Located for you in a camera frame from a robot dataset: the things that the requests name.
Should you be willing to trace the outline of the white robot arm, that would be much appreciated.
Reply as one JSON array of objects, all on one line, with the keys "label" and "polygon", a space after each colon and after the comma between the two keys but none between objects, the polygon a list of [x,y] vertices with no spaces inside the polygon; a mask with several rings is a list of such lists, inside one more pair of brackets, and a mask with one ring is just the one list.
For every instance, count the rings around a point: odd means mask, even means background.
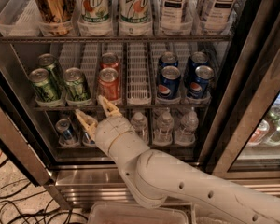
[{"label": "white robot arm", "polygon": [[280,224],[280,198],[206,174],[157,149],[138,136],[132,124],[104,96],[106,118],[97,121],[77,109],[78,121],[118,167],[134,199],[147,209],[167,198],[196,203],[232,224]]}]

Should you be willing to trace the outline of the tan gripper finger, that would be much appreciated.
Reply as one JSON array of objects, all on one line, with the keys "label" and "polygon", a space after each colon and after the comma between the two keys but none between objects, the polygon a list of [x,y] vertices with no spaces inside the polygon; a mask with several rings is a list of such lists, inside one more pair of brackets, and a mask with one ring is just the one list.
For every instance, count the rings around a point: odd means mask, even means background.
[{"label": "tan gripper finger", "polygon": [[75,115],[79,123],[81,124],[82,128],[87,132],[87,134],[91,137],[91,139],[94,140],[96,128],[98,126],[98,121],[92,116],[85,114],[83,111],[79,109],[75,110]]},{"label": "tan gripper finger", "polygon": [[119,109],[112,104],[109,100],[107,100],[103,95],[98,96],[98,101],[102,106],[105,115],[109,117],[121,117],[122,114],[119,112]]}]

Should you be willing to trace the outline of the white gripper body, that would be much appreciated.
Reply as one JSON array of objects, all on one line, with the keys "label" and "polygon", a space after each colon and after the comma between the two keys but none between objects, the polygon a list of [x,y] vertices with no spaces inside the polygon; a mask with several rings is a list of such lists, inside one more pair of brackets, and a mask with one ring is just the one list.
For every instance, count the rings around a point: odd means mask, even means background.
[{"label": "white gripper body", "polygon": [[124,117],[108,117],[101,121],[95,131],[95,144],[117,166],[124,166],[149,150]]}]

